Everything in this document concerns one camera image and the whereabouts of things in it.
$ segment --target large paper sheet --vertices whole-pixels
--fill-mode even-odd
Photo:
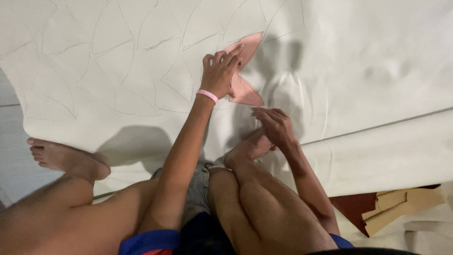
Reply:
[[[1,0],[0,67],[30,136],[101,151],[121,166],[103,192],[149,177],[187,117],[203,56],[257,32],[261,42],[239,75],[266,107],[291,116],[301,143],[452,107],[452,6],[451,0]],[[202,160],[220,161],[259,126],[249,107],[219,101]],[[307,155],[312,150],[305,148]],[[345,181],[353,170],[335,168],[323,182],[330,194],[357,192],[354,183],[379,176],[366,167],[376,158],[395,164],[395,176],[403,171],[366,145],[362,153],[370,153],[361,169],[366,175]],[[323,171],[317,170],[321,178]],[[444,175],[443,168],[427,171]]]

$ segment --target pink wristband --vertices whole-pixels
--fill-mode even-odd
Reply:
[[[217,103],[219,101],[219,99],[214,94],[212,94],[211,92],[206,91],[204,89],[199,89],[197,91],[197,94],[203,94],[205,96],[210,97],[212,100],[214,100],[214,103]]]

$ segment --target toe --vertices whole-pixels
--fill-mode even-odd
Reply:
[[[40,146],[32,146],[32,147],[30,147],[30,150],[31,150],[32,152],[39,152],[39,153],[42,153],[43,150],[44,150],[44,147],[40,147]]]
[[[33,137],[27,139],[27,143],[33,146],[45,146],[48,142],[44,140],[39,140]]]

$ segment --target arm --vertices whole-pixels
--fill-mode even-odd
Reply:
[[[221,51],[203,59],[203,78],[200,89],[207,90],[221,99],[232,94],[230,80],[241,64],[237,55],[242,47],[229,54]],[[157,229],[181,228],[187,190],[200,155],[203,134],[214,107],[209,97],[197,94],[183,128],[179,132],[163,166],[156,194],[143,219],[139,233]]]
[[[294,136],[289,117],[280,109],[253,110],[253,115],[262,122],[266,136],[288,160],[299,197],[328,233],[340,235],[333,206]]]

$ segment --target floor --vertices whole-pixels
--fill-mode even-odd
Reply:
[[[30,155],[19,100],[1,69],[0,120],[0,202],[8,207],[61,173],[39,167]]]

